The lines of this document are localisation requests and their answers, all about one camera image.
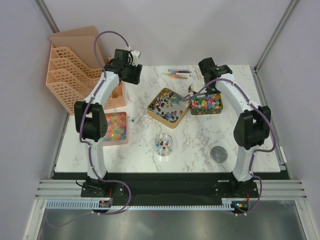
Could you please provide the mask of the gold tin of star candies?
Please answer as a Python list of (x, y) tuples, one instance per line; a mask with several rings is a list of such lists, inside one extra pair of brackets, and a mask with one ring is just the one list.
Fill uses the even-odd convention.
[(190, 85), (188, 93), (192, 96), (190, 100), (190, 113), (193, 116), (200, 115), (216, 115), (223, 110), (223, 102), (220, 93), (207, 94), (204, 91), (203, 95), (195, 95), (193, 87)]

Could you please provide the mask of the gold tin of lollipops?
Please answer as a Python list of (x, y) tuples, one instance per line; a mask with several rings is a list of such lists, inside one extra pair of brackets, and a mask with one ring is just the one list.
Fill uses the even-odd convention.
[(148, 105), (147, 113), (170, 129), (175, 129), (189, 108), (190, 104), (183, 101), (183, 96), (163, 88)]

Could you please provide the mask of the pink tray of gummy candies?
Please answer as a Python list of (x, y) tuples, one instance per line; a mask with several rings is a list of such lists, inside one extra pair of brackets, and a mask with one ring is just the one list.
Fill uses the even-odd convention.
[(104, 146), (125, 145), (129, 142), (128, 116), (126, 112), (105, 114), (107, 132), (103, 138)]

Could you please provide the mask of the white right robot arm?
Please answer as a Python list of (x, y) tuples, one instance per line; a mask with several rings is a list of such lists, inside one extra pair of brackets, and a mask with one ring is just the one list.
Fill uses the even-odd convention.
[(226, 189), (240, 197), (254, 189), (253, 161), (259, 146), (270, 135), (271, 110), (268, 106), (259, 106), (245, 93), (227, 65), (218, 66), (208, 57), (198, 66), (205, 88), (222, 93), (238, 117), (233, 130), (238, 145), (237, 158)]

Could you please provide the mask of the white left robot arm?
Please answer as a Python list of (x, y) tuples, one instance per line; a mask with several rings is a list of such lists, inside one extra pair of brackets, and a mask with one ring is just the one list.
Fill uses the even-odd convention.
[(104, 106), (121, 82), (140, 83), (143, 67), (138, 63), (140, 57), (138, 50), (116, 49), (114, 58), (102, 67), (100, 79), (91, 93), (74, 104), (75, 128), (88, 155), (87, 177), (82, 187), (86, 194), (104, 197), (110, 191), (109, 183), (104, 181), (108, 172), (103, 154), (103, 138), (108, 129)]

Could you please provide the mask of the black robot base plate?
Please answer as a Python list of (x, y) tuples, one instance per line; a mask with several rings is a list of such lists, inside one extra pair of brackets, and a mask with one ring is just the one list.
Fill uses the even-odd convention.
[(223, 198), (254, 199), (258, 187), (241, 195), (228, 190), (231, 173), (108, 173), (106, 192), (86, 194), (83, 198), (112, 198), (118, 204), (217, 204)]

